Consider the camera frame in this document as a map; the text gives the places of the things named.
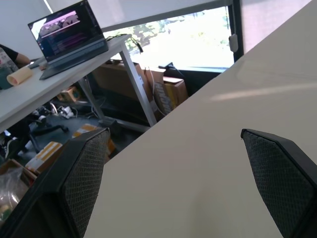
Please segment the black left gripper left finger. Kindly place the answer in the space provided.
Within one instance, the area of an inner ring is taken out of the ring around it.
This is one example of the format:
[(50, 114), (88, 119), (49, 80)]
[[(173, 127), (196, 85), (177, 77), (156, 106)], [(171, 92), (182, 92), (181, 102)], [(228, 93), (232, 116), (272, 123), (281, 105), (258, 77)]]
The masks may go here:
[(69, 140), (0, 228), (0, 238), (83, 238), (108, 161), (109, 130)]

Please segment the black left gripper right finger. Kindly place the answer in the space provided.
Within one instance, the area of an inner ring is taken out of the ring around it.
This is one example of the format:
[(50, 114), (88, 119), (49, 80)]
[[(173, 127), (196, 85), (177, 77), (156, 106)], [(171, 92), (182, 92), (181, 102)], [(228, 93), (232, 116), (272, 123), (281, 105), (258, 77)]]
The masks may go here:
[(293, 141), (243, 129), (257, 189), (283, 238), (317, 238), (317, 164)]

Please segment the white and orange carton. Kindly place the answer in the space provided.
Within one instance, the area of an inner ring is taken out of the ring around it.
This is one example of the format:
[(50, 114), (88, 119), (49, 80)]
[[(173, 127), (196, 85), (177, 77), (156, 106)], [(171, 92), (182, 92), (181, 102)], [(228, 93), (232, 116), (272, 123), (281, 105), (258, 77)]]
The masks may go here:
[[(72, 134), (72, 138), (75, 138), (83, 133), (90, 132), (90, 131), (97, 130), (97, 129), (100, 129), (100, 127), (86, 123), (86, 124), (82, 125), (79, 129), (77, 129)], [(110, 156), (115, 152), (116, 147), (115, 147), (113, 140), (111, 139), (110, 129), (107, 127), (106, 130), (109, 133), (108, 140), (107, 140), (107, 155)]]
[(25, 168), (34, 174), (40, 174), (53, 160), (54, 154), (62, 147), (61, 143), (51, 141), (38, 154), (35, 155)]

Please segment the black office chair base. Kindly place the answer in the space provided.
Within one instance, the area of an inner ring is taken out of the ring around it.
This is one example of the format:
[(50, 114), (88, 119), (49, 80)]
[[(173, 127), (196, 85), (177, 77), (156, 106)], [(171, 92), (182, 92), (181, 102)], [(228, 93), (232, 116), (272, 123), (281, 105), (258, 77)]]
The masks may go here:
[(26, 134), (26, 140), (31, 141), (33, 148), (35, 149), (35, 151), (37, 153), (39, 153), (41, 151), (41, 148), (38, 145), (36, 137), (51, 133), (51, 132), (56, 131), (58, 129), (61, 129), (64, 133), (67, 133), (69, 131), (68, 127), (66, 127), (64, 125), (59, 124), (59, 125), (52, 126), (51, 124), (47, 123), (46, 121), (40, 122), (39, 119), (35, 120), (35, 119), (31, 119), (30, 117), (27, 117), (26, 121), (27, 121), (28, 125), (30, 125), (31, 123), (37, 124), (37, 126), (34, 129), (29, 128), (29, 130)]

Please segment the open cardboard box with plastic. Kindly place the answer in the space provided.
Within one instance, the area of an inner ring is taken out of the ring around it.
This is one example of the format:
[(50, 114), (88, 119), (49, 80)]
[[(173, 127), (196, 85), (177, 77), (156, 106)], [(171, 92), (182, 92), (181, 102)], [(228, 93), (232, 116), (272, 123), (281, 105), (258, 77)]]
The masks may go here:
[(0, 227), (37, 176), (13, 159), (0, 165)]

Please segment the small box with green circle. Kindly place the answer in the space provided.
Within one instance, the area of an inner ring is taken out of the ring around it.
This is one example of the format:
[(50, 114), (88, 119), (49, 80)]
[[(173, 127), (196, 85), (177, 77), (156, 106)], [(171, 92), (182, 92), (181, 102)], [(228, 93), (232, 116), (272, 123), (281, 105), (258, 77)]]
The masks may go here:
[(62, 90), (57, 98), (61, 102), (76, 102), (81, 99), (81, 94), (75, 86), (71, 86), (65, 90)]

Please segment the white office desk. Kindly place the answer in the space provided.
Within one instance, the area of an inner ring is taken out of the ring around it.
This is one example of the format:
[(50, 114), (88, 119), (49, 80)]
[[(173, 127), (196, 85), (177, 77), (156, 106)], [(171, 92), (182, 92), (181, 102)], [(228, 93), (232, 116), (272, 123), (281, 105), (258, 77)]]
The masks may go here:
[[(124, 128), (146, 132), (150, 126), (154, 126), (157, 123), (157, 119), (125, 45), (125, 42), (130, 37), (130, 35), (123, 35), (111, 39), (108, 42), (107, 52), (46, 80), (40, 80), (43, 73), (39, 68), (35, 68), (33, 69), (33, 75), (22, 84), (0, 91), (0, 133), (76, 82), (80, 84), (101, 123), (109, 126), (111, 122), (117, 122)], [(149, 126), (106, 117), (90, 91), (86, 76), (115, 54), (120, 54), (123, 60), (130, 82), (137, 94)]]

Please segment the large brown cardboard box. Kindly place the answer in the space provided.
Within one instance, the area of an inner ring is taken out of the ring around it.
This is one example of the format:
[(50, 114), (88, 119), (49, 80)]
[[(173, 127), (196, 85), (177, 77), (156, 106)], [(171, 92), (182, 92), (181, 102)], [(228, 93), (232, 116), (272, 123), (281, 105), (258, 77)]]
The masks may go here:
[(96, 68), (92, 75), (102, 89), (139, 101), (122, 61), (108, 60)]

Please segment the dark green container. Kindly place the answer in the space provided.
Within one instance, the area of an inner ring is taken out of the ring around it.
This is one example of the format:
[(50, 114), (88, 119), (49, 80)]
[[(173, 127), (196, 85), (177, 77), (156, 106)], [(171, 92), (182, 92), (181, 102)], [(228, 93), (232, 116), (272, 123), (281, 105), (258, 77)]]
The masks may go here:
[(8, 82), (7, 77), (12, 73), (12, 70), (7, 67), (0, 67), (0, 90), (6, 90), (12, 87)]

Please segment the yellow printed cardboard box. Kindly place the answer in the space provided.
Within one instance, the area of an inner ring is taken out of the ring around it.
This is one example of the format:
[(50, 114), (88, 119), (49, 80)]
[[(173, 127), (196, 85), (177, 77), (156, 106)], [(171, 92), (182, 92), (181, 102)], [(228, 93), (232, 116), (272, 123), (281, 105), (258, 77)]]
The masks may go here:
[(154, 83), (154, 92), (159, 109), (164, 115), (169, 114), (188, 99), (183, 79), (163, 77), (163, 82)]

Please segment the dark open laptop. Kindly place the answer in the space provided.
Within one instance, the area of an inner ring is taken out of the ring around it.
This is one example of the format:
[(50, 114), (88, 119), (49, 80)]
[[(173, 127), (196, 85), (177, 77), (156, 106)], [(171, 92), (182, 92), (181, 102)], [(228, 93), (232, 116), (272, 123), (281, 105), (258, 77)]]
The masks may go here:
[(108, 51), (88, 0), (28, 23), (47, 62), (46, 80)]

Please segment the seated person in black shirt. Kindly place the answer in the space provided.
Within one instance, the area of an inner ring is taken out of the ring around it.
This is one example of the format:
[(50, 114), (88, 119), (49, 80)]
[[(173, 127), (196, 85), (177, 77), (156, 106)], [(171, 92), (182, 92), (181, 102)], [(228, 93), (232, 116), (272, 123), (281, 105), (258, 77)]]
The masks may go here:
[(28, 65), (30, 59), (2, 44), (0, 44), (0, 73), (13, 73)]

